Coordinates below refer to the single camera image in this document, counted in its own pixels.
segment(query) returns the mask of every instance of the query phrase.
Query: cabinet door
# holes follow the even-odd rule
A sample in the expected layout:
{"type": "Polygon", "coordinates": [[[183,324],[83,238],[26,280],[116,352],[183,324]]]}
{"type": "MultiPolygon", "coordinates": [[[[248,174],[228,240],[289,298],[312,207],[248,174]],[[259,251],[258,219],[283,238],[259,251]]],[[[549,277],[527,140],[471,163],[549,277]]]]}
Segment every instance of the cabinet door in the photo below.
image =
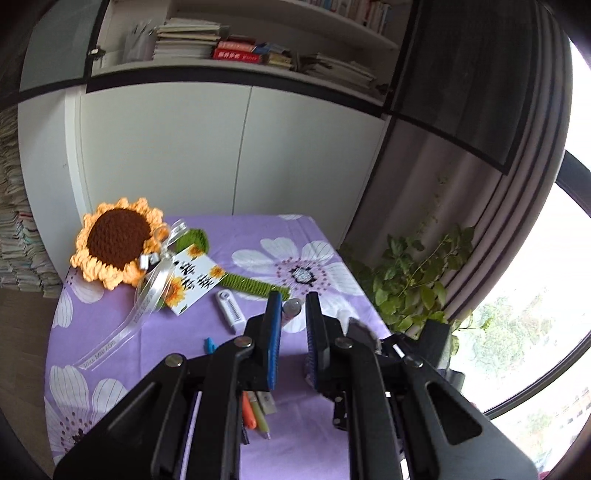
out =
{"type": "Polygon", "coordinates": [[[234,213],[302,213],[342,242],[365,188],[384,121],[260,87],[248,106],[234,213]]]}
{"type": "Polygon", "coordinates": [[[108,0],[59,0],[33,28],[20,92],[56,84],[56,89],[90,75],[89,51],[108,0]]]}
{"type": "Polygon", "coordinates": [[[230,215],[250,90],[171,82],[83,95],[80,141],[92,208],[147,197],[167,215],[230,215]]]}

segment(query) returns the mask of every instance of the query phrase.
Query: black metal arm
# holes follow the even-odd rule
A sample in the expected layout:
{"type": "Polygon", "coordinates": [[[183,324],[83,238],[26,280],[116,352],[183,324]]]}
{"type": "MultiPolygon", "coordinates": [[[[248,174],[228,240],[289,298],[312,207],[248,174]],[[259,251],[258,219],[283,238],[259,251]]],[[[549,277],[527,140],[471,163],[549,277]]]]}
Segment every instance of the black metal arm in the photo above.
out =
{"type": "MultiPolygon", "coordinates": [[[[244,336],[214,354],[167,356],[61,460],[54,479],[102,480],[113,471],[178,479],[198,393],[186,478],[238,479],[241,395],[274,388],[280,314],[274,292],[244,336]]],[[[345,337],[338,320],[322,315],[316,293],[306,298],[306,322],[309,374],[335,402],[335,427],[348,431],[353,480],[402,480],[402,455],[413,480],[537,479],[531,461],[404,335],[376,354],[371,342],[345,337]]]]}

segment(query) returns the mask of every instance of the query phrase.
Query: screw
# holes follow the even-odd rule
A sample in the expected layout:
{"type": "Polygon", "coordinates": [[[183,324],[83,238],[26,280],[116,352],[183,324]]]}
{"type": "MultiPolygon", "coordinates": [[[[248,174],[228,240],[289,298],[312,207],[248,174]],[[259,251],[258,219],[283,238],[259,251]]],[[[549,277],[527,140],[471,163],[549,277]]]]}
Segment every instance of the screw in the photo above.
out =
{"type": "Polygon", "coordinates": [[[180,353],[171,353],[164,359],[167,367],[180,367],[183,363],[183,356],[180,353]]]}
{"type": "Polygon", "coordinates": [[[246,348],[247,346],[252,345],[252,338],[247,337],[245,335],[243,335],[241,337],[236,337],[234,339],[234,345],[236,345],[237,347],[240,347],[240,348],[246,348]]]}
{"type": "Polygon", "coordinates": [[[423,361],[411,353],[405,355],[403,360],[404,363],[414,368],[421,368],[423,366],[423,361]]]}
{"type": "Polygon", "coordinates": [[[353,342],[350,338],[338,337],[337,339],[335,339],[335,345],[339,348],[347,350],[348,348],[351,348],[353,346],[353,342]]]}

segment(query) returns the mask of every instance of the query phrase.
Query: brown flower center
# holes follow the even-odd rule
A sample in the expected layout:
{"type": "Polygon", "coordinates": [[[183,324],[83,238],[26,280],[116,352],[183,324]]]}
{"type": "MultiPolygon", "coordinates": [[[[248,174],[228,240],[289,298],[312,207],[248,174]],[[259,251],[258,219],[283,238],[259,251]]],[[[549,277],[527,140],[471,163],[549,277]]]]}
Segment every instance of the brown flower center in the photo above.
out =
{"type": "Polygon", "coordinates": [[[144,217],[133,210],[116,208],[98,217],[87,245],[93,257],[123,270],[141,255],[148,238],[150,226],[144,217]]]}

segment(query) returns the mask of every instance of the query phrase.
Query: red book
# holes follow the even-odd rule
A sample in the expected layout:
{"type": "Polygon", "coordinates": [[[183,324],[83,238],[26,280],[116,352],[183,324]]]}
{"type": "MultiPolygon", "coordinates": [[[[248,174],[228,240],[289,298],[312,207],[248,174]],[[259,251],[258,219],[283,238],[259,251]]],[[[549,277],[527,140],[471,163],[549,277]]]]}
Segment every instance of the red book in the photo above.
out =
{"type": "Polygon", "coordinates": [[[247,63],[260,63],[261,56],[256,53],[245,51],[226,50],[225,48],[216,48],[213,52],[214,60],[245,61],[247,63]]]}
{"type": "Polygon", "coordinates": [[[224,50],[247,51],[250,53],[256,48],[256,45],[240,43],[237,41],[221,41],[217,44],[217,47],[223,48],[224,50]]]}

